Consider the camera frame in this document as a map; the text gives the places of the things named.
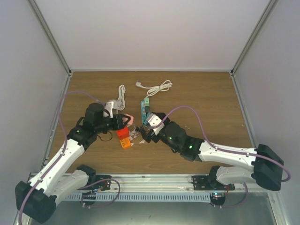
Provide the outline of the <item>pink charger cube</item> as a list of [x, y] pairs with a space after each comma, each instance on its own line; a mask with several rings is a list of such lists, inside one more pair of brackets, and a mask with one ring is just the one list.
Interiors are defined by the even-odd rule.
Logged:
[[127, 123], [127, 126], [129, 127], [129, 126], [133, 125], [133, 123], [134, 123], [134, 117], [131, 116], [131, 115], [129, 115], [129, 114], [125, 114], [125, 116], [126, 116], [126, 118], [130, 118], [129, 122]]

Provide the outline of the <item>teal power strip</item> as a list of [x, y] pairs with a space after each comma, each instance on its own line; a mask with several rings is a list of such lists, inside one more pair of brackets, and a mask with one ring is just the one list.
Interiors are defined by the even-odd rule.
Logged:
[[144, 107], [145, 107], [145, 105], [144, 105], [144, 100], [142, 100], [142, 101], [140, 102], [140, 105], [141, 105], [142, 124], [144, 125], [145, 122], [146, 122], [146, 118], [148, 117], [149, 113], [146, 114], [146, 113], [144, 112]]

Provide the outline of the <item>red charger cube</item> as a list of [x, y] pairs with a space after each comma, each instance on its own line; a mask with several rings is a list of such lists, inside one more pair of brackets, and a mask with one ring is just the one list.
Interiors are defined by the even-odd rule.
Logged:
[[128, 138], [130, 136], [128, 127], [125, 126], [123, 129], [117, 130], [117, 135], [120, 140]]

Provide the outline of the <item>black charger adapter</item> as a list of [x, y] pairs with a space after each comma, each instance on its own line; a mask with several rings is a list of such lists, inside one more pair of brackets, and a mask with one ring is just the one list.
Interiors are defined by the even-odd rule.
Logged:
[[144, 112], [145, 112], [146, 114], [148, 114], [148, 113], [150, 112], [150, 107], [149, 107], [149, 106], [145, 106], [145, 107], [144, 107]]

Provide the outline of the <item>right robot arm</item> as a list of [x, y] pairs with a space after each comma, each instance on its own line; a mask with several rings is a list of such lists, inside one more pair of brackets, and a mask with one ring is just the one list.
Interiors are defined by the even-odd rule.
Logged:
[[269, 146], [236, 148], [218, 145], [189, 136], [176, 122], [163, 121], [164, 116], [164, 113], [151, 113], [145, 120], [146, 125], [137, 130], [146, 142], [161, 141], [188, 161], [222, 163], [222, 166], [211, 168], [207, 179], [211, 189], [218, 190], [235, 182], [255, 183], [270, 191], [281, 189], [284, 162]]

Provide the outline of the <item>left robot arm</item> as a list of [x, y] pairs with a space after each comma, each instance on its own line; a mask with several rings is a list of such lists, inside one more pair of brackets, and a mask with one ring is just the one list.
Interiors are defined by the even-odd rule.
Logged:
[[18, 223], [26, 215], [39, 223], [46, 222], [57, 206], [72, 192], [92, 189], [97, 178], [84, 170], [75, 170], [65, 179], [68, 168], [97, 140], [98, 134], [118, 131], [127, 126], [131, 117], [113, 114], [99, 103], [92, 103], [74, 128], [65, 136], [65, 141], [56, 155], [28, 182], [19, 182], [15, 187]]

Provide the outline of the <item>orange power strip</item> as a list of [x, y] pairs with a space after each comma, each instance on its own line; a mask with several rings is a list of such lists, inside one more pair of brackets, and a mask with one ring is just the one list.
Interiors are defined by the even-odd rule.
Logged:
[[120, 139], [120, 144], [123, 149], [128, 149], [133, 146], [133, 143], [131, 143], [131, 140], [129, 137]]

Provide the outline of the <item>aluminium front rail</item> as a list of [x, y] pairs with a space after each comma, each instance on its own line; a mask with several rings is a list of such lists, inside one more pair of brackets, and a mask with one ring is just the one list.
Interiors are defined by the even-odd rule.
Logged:
[[[122, 193], [197, 193], [213, 192], [212, 190], [194, 190], [191, 183], [195, 174], [130, 174], [112, 173], [112, 179], [120, 183]], [[244, 193], [242, 183], [235, 183], [235, 190], [231, 193]], [[250, 193], [268, 193], [268, 191], [254, 183], [246, 183]]]

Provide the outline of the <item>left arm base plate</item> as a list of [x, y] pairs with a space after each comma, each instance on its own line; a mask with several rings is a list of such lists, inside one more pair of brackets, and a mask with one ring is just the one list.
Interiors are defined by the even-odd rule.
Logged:
[[110, 175], [92, 175], [89, 177], [88, 182], [79, 190], [92, 190], [92, 191], [102, 191], [102, 190], [109, 190], [110, 189], [110, 180], [102, 181], [95, 184], [96, 181], [103, 180], [103, 179], [110, 179]]

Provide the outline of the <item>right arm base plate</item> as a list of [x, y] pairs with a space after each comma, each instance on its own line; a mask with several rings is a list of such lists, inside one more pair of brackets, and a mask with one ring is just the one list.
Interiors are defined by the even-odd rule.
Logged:
[[194, 190], [235, 190], [235, 185], [224, 185], [214, 179], [210, 180], [208, 175], [194, 175], [191, 177], [190, 182], [193, 184]]

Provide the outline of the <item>left aluminium frame post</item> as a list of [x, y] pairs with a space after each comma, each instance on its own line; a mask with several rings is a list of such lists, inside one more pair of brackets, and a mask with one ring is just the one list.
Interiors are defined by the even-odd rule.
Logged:
[[29, 3], [30, 7], [32, 8], [34, 15], [36, 16], [39, 24], [41, 25], [43, 31], [45, 32], [46, 37], [50, 41], [50, 43], [51, 43], [56, 55], [58, 56], [62, 66], [64, 67], [64, 69], [67, 72], [68, 76], [71, 76], [72, 71], [71, 71], [70, 67], [68, 66], [68, 63], [67, 63], [65, 57], [63, 56], [63, 54], [62, 54], [62, 52], [61, 52], [54, 36], [53, 36], [53, 34], [52, 34], [52, 32], [51, 32], [51, 30], [50, 30], [50, 28], [49, 28], [49, 26], [48, 26], [48, 24], [47, 24], [47, 22], [46, 22], [46, 20], [43, 16], [43, 14], [42, 14], [42, 12], [41, 12], [37, 2], [35, 0], [28, 0], [27, 2]]

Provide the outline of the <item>aluminium frame post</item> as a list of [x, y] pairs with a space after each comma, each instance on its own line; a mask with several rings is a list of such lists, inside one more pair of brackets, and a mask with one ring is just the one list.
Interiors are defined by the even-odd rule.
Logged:
[[266, 5], [265, 9], [263, 10], [262, 15], [260, 16], [251, 35], [249, 36], [245, 46], [243, 47], [237, 61], [235, 62], [233, 68], [230, 71], [231, 76], [234, 76], [234, 74], [237, 72], [237, 70], [240, 67], [242, 61], [244, 60], [246, 54], [248, 53], [250, 47], [253, 45], [255, 39], [257, 38], [259, 32], [261, 31], [264, 24], [268, 20], [270, 14], [272, 13], [272, 11], [277, 3], [278, 3], [278, 0], [269, 0], [268, 1], [268, 4]]
[[46, 22], [46, 20], [43, 16], [43, 14], [42, 14], [42, 12], [41, 12], [37, 2], [35, 0], [28, 0], [27, 2], [29, 3], [30, 7], [32, 8], [34, 15], [36, 16], [39, 24], [41, 25], [43, 31], [45, 32], [46, 37], [50, 41], [50, 43], [51, 43], [56, 55], [58, 56], [62, 66], [64, 67], [64, 69], [67, 72], [68, 76], [71, 76], [72, 71], [71, 71], [70, 67], [68, 66], [68, 63], [67, 63], [65, 57], [63, 56], [63, 54], [62, 54], [62, 52], [61, 52], [54, 36], [53, 36], [53, 34], [52, 34], [52, 32], [51, 32], [51, 30], [50, 30], [50, 28], [49, 28], [49, 26], [48, 26], [48, 24], [47, 24], [47, 22]]

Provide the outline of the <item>right aluminium frame post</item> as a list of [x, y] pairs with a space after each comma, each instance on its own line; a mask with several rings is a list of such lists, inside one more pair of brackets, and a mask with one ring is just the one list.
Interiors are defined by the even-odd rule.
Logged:
[[272, 13], [272, 11], [277, 3], [278, 3], [278, 0], [269, 0], [268, 1], [268, 4], [266, 5], [265, 9], [263, 10], [262, 15], [260, 16], [251, 35], [249, 36], [245, 46], [243, 47], [237, 61], [235, 62], [233, 68], [230, 71], [231, 76], [234, 76], [234, 74], [237, 72], [237, 70], [240, 67], [242, 61], [244, 60], [246, 54], [248, 53], [250, 47], [253, 45], [255, 39], [257, 38], [259, 32], [261, 31], [264, 24], [268, 20], [270, 14]]

